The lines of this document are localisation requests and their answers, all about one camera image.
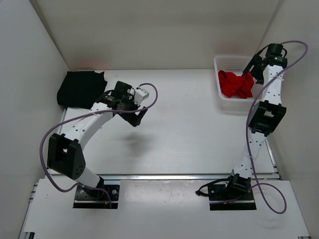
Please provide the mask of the black t shirt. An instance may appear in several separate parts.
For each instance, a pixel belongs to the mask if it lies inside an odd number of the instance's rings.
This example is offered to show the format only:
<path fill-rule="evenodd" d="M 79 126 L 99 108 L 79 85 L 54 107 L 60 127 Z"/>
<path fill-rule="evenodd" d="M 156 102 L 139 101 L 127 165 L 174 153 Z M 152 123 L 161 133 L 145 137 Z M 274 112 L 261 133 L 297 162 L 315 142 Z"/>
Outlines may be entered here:
<path fill-rule="evenodd" d="M 57 92 L 57 103 L 65 108 L 89 110 L 104 93 L 106 85 L 104 72 L 68 71 Z"/>

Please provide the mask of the red t shirt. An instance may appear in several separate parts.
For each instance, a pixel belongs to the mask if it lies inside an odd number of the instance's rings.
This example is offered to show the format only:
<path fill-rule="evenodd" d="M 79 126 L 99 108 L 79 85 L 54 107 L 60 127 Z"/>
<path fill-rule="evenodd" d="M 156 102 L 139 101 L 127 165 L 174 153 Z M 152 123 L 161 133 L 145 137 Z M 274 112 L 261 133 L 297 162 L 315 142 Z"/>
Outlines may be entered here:
<path fill-rule="evenodd" d="M 221 93 L 226 97 L 239 97 L 242 99 L 252 98 L 252 88 L 254 86 L 253 76 L 248 72 L 246 75 L 237 76 L 232 72 L 220 70 L 218 79 Z"/>

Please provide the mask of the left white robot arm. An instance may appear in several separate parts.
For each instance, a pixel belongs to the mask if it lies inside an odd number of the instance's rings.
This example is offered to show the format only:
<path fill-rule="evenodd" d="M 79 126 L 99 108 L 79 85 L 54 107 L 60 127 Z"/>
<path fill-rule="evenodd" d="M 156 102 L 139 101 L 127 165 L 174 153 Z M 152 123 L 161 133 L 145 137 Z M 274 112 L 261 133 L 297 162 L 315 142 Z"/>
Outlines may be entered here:
<path fill-rule="evenodd" d="M 141 108 L 140 105 L 148 97 L 147 90 L 118 81 L 113 90 L 97 98 L 88 117 L 77 121 L 67 132 L 55 133 L 50 137 L 48 168 L 87 186 L 87 193 L 93 199 L 103 197 L 105 188 L 102 178 L 87 167 L 83 149 L 93 135 L 115 115 L 137 127 L 147 111 L 147 108 Z"/>

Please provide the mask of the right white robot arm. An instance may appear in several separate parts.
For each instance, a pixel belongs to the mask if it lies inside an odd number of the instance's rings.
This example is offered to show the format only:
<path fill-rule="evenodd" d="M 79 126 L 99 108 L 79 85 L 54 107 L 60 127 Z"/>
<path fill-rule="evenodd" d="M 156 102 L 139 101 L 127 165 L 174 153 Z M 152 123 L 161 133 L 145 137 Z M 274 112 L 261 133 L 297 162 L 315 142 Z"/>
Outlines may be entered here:
<path fill-rule="evenodd" d="M 262 50 L 257 52 L 243 71 L 243 76 L 251 75 L 262 89 L 255 97 L 248 116 L 248 144 L 243 151 L 241 162 L 235 166 L 224 186 L 224 194 L 229 199 L 237 198 L 249 190 L 253 174 L 253 163 L 267 137 L 276 129 L 286 114 L 287 108 L 282 106 L 281 85 L 283 70 L 287 67 L 287 50 L 283 45 L 272 43 L 265 47 L 266 54 L 261 57 Z"/>

